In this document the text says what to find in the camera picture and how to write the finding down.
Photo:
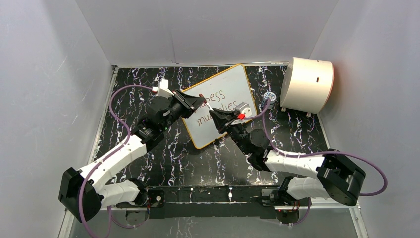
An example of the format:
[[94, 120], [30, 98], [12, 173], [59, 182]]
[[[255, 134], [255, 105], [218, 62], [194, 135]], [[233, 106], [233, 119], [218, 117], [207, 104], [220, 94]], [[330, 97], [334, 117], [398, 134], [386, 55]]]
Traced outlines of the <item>yellow framed whiteboard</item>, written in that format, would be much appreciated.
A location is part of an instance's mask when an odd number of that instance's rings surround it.
[[[245, 67], [241, 64], [197, 83], [183, 90], [183, 93], [191, 96], [202, 94], [213, 108], [226, 111], [235, 109], [240, 103], [248, 103], [251, 112], [249, 115], [255, 116], [258, 113]], [[204, 104], [183, 121], [197, 149], [202, 149], [222, 137], [214, 125], [208, 107]]]

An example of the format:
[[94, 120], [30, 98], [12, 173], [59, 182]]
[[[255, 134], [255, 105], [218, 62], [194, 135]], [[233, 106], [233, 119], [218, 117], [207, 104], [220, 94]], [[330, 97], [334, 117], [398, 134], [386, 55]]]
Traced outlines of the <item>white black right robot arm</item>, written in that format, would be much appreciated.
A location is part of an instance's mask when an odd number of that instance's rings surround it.
[[347, 156], [333, 149], [317, 155], [277, 152], [263, 129], [246, 131], [240, 122], [244, 115], [238, 110], [213, 109], [209, 113], [218, 132], [230, 136], [254, 169], [291, 173], [277, 192], [283, 204], [332, 198], [343, 205], [356, 205], [366, 174]]

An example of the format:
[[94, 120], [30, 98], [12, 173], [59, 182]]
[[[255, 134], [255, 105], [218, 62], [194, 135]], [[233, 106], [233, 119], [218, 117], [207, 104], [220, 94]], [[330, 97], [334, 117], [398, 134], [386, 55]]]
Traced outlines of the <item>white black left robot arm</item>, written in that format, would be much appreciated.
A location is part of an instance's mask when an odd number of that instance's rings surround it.
[[146, 155], [163, 139], [164, 133], [179, 118], [187, 119], [203, 103], [204, 97], [175, 90], [168, 96], [151, 99], [147, 113], [131, 130], [126, 140], [94, 162], [67, 169], [61, 180], [58, 199], [79, 222], [92, 219], [102, 208], [120, 203], [146, 206], [150, 203], [148, 188], [136, 178], [108, 184], [110, 179]]

